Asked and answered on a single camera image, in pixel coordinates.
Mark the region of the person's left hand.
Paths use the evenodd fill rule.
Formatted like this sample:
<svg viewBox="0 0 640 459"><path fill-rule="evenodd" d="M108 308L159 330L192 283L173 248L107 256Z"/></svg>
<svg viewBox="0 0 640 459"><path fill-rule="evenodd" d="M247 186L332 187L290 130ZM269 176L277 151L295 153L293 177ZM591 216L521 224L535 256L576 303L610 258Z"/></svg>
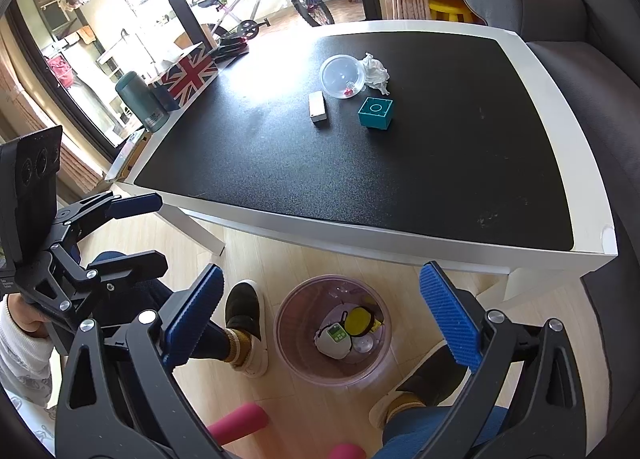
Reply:
<svg viewBox="0 0 640 459"><path fill-rule="evenodd" d="M14 323L17 324L26 335L32 338L47 339L49 333L46 328L48 318L38 309L27 303L21 294L11 293L6 299L6 307Z"/></svg>

